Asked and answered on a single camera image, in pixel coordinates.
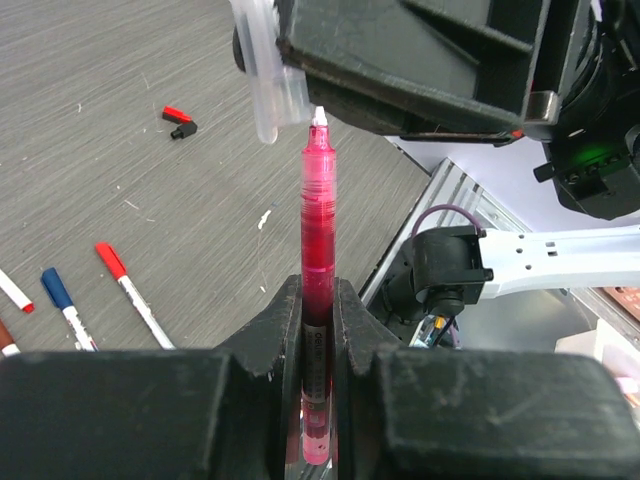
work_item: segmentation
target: cable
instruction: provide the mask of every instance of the cable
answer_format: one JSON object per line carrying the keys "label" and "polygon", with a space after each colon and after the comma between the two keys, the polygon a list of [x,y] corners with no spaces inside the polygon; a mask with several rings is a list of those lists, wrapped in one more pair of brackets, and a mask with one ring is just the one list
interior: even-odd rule
{"label": "cable", "polygon": [[480,222],[478,221],[478,219],[474,217],[471,213],[466,211],[464,208],[459,207],[457,205],[453,205],[451,203],[444,203],[442,205],[435,205],[431,208],[427,208],[424,212],[422,212],[422,214],[420,214],[420,216],[416,220],[416,223],[414,223],[413,225],[413,229],[411,230],[411,238],[415,237],[418,234],[418,228],[420,228],[420,225],[422,224],[425,218],[427,218],[432,213],[439,212],[441,210],[451,210],[453,212],[459,213],[460,215],[465,217],[467,220],[469,220],[469,222],[471,222],[471,224],[474,227],[476,227],[476,230],[478,232],[482,230],[482,225],[480,225]]}
{"label": "cable", "polygon": [[438,344],[442,340],[442,337],[445,336],[445,334],[451,328],[451,325],[453,325],[453,322],[455,321],[456,321],[456,317],[451,317],[449,320],[447,320],[447,323],[445,324],[445,326],[442,327],[442,330],[440,330],[440,332],[438,333],[438,336],[433,340],[434,347],[438,346]]}

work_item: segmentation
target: clear plastic cap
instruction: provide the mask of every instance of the clear plastic cap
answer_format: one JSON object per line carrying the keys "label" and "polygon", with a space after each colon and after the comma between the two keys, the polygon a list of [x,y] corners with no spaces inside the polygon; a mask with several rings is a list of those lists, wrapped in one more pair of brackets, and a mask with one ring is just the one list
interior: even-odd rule
{"label": "clear plastic cap", "polygon": [[278,129],[308,122],[311,104],[302,70],[282,63],[273,0],[230,0],[251,88],[258,138],[272,144]]}

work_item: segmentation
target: blue marker cap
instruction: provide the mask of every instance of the blue marker cap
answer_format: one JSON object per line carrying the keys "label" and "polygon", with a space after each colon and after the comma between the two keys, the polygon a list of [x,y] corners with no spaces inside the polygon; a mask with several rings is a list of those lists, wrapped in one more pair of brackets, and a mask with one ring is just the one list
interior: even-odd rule
{"label": "blue marker cap", "polygon": [[48,268],[42,272],[40,281],[56,307],[60,310],[64,310],[67,307],[73,307],[73,302],[71,301],[69,292],[64,288],[62,279],[55,268]]}

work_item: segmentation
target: gray tabletop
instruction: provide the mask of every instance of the gray tabletop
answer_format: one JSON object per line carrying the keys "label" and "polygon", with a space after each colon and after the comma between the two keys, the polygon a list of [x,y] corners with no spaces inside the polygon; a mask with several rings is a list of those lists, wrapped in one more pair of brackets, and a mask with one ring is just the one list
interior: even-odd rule
{"label": "gray tabletop", "polygon": [[[74,348],[40,285],[50,266],[101,348],[158,348],[98,241],[182,347],[216,345],[299,271],[306,131],[257,141],[232,25],[223,0],[1,2],[0,268],[36,313],[0,296],[0,316],[23,350]],[[171,141],[164,105],[198,133]],[[338,273],[358,288],[428,178],[384,139],[331,126]]]}

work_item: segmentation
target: pen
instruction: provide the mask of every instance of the pen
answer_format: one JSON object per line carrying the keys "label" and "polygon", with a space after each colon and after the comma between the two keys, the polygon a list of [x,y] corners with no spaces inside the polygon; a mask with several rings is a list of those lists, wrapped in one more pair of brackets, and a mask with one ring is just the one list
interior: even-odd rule
{"label": "pen", "polygon": [[5,357],[20,353],[16,341],[7,330],[7,326],[0,320],[0,351]]}
{"label": "pen", "polygon": [[27,297],[2,270],[0,270],[0,288],[23,312],[31,313],[35,310],[33,302],[29,300],[29,297]]}
{"label": "pen", "polygon": [[160,327],[153,316],[151,308],[149,308],[149,305],[144,301],[144,298],[142,298],[142,295],[140,295],[140,292],[138,292],[127,275],[127,267],[122,260],[120,260],[115,249],[108,243],[101,242],[96,244],[96,252],[100,255],[100,258],[111,272],[111,275],[113,275],[113,278],[115,278],[116,282],[118,282],[125,291],[134,308],[145,321],[160,346],[165,350],[175,350],[176,346],[171,342],[169,337],[167,337],[167,334],[164,333],[164,330],[162,330],[162,327]]}
{"label": "pen", "polygon": [[62,279],[56,269],[48,268],[45,270],[40,280],[53,304],[62,311],[64,318],[67,319],[67,323],[69,323],[74,335],[78,339],[80,348],[87,352],[97,352],[98,346],[80,321],[78,310],[73,306],[71,296],[69,296],[69,292],[67,292],[67,289],[64,287]]}

